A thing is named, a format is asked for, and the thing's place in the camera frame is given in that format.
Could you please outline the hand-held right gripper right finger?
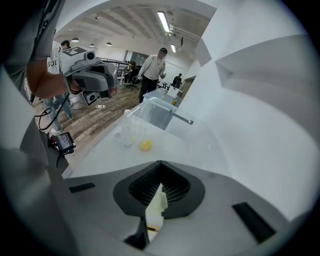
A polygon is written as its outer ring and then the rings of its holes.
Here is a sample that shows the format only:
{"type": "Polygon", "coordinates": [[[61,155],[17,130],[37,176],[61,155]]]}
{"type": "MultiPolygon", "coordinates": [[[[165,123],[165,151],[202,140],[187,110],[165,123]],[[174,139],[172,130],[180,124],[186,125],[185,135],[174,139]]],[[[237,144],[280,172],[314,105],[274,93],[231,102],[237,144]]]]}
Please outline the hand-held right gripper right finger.
{"type": "Polygon", "coordinates": [[[205,186],[199,178],[187,172],[185,168],[161,161],[159,177],[168,203],[168,207],[162,214],[165,219],[187,217],[202,203],[205,197],[205,186]]]}

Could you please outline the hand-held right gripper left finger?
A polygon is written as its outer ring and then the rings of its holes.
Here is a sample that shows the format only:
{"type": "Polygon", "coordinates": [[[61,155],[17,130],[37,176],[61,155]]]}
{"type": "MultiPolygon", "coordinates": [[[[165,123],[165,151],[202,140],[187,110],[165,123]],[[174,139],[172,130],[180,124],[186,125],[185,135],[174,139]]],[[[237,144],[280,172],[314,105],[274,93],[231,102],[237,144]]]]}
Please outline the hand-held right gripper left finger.
{"type": "Polygon", "coordinates": [[[146,208],[160,186],[156,178],[159,165],[159,161],[154,161],[115,172],[118,178],[124,177],[114,186],[113,198],[126,215],[145,216],[146,208]]]}

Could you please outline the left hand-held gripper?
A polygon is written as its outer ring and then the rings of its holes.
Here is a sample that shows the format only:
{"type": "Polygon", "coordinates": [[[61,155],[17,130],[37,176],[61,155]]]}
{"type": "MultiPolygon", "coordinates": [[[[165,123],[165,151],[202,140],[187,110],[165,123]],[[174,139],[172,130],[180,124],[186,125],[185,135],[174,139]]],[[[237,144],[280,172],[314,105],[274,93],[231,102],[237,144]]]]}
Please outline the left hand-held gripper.
{"type": "Polygon", "coordinates": [[[117,68],[92,49],[73,47],[59,52],[59,67],[69,95],[80,96],[87,106],[117,94],[117,68]]]}

